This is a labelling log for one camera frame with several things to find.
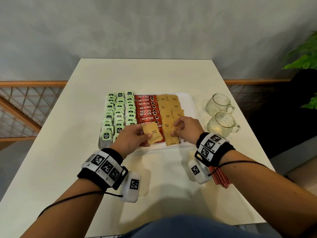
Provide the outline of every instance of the table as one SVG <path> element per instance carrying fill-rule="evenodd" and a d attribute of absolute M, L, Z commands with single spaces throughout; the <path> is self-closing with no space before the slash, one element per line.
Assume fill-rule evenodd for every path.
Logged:
<path fill-rule="evenodd" d="M 241 126 L 228 139 L 241 153 L 273 170 L 211 60 L 81 59 L 0 203 L 1 237 L 19 237 L 75 180 L 98 149 L 108 92 L 189 93 L 206 129 L 204 106 L 214 93 L 228 96 Z M 123 234 L 161 217 L 195 214 L 231 225 L 265 222 L 237 189 L 194 181 L 187 166 L 194 148 L 131 154 L 123 165 L 142 175 L 136 203 L 105 195 L 87 237 Z"/>

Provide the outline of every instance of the fern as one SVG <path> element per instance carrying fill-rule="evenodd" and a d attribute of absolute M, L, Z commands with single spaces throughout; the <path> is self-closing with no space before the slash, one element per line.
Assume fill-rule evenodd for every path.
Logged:
<path fill-rule="evenodd" d="M 283 69 L 317 69 L 317 31 L 314 31 L 303 44 L 290 52 L 288 56 L 296 53 L 299 53 L 302 56 L 293 63 L 286 65 Z M 312 97 L 310 102 L 303 105 L 302 108 L 317 109 L 317 93 L 315 93 L 315 97 Z"/>
<path fill-rule="evenodd" d="M 302 108 L 317 109 L 317 93 L 315 93 L 315 97 L 312 97 L 310 102 L 303 105 Z"/>

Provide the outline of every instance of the clear textured glass mug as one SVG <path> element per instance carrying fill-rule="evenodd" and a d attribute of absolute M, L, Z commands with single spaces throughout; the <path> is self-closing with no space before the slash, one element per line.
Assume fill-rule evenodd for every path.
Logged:
<path fill-rule="evenodd" d="M 235 118 L 231 114 L 220 111 L 209 120 L 207 130 L 210 133 L 216 133 L 226 138 L 231 132 L 238 132 L 240 125 L 236 123 Z"/>
<path fill-rule="evenodd" d="M 223 94 L 214 94 L 206 104 L 205 109 L 210 116 L 214 116 L 220 111 L 225 111 L 230 114 L 235 111 L 235 107 L 232 106 L 230 99 Z"/>

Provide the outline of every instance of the person's right arm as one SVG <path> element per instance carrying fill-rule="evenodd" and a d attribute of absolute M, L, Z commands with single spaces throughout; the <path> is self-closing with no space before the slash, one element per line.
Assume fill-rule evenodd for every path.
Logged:
<path fill-rule="evenodd" d="M 204 132 L 198 120 L 180 117 L 174 135 L 196 144 Z M 219 164 L 252 160 L 235 150 L 228 151 Z M 221 167 L 234 186 L 255 210 L 282 236 L 298 237 L 316 232 L 317 196 L 283 176 L 255 163 L 233 163 Z"/>

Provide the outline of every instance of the brown sugar packet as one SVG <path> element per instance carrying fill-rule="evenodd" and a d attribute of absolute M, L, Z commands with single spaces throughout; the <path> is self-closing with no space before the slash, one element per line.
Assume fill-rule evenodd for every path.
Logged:
<path fill-rule="evenodd" d="M 173 109 L 172 115 L 173 115 L 174 122 L 176 122 L 176 120 L 178 120 L 179 117 L 184 116 L 184 110 L 183 109 Z"/>
<path fill-rule="evenodd" d="M 170 109 L 163 109 L 163 110 L 160 110 L 160 115 L 162 117 L 162 119 L 169 119 L 169 118 L 173 118 L 172 116 L 172 110 Z"/>
<path fill-rule="evenodd" d="M 163 131 L 165 129 L 175 130 L 174 120 L 172 118 L 162 119 L 162 128 L 163 128 Z"/>
<path fill-rule="evenodd" d="M 157 95 L 156 96 L 156 100 L 157 100 L 157 102 L 159 103 L 159 102 L 164 102 L 164 101 L 167 101 L 167 95 L 166 94 L 161 94 L 161 95 Z"/>
<path fill-rule="evenodd" d="M 180 143 L 179 138 L 177 136 L 171 135 L 172 131 L 173 131 L 172 129 L 165 129 L 165 130 L 163 129 L 166 146 Z"/>
<path fill-rule="evenodd" d="M 175 94 L 168 94 L 167 95 L 167 100 L 170 101 L 179 101 L 177 95 Z"/>
<path fill-rule="evenodd" d="M 170 105 L 171 110 L 173 110 L 173 109 L 182 109 L 180 107 L 179 101 L 171 101 L 171 102 L 169 102 L 169 105 Z"/>
<path fill-rule="evenodd" d="M 165 101 L 165 102 L 160 102 L 158 104 L 158 107 L 159 107 L 159 111 L 163 111 L 163 110 L 171 110 L 170 108 L 170 103 Z"/>
<path fill-rule="evenodd" d="M 149 144 L 154 144 L 160 140 L 163 139 L 163 136 L 161 135 L 159 128 L 157 126 L 157 124 L 155 122 L 146 124 L 146 125 L 142 125 L 143 128 L 143 132 L 145 134 L 152 134 L 152 138 L 150 138 L 147 142 Z"/>

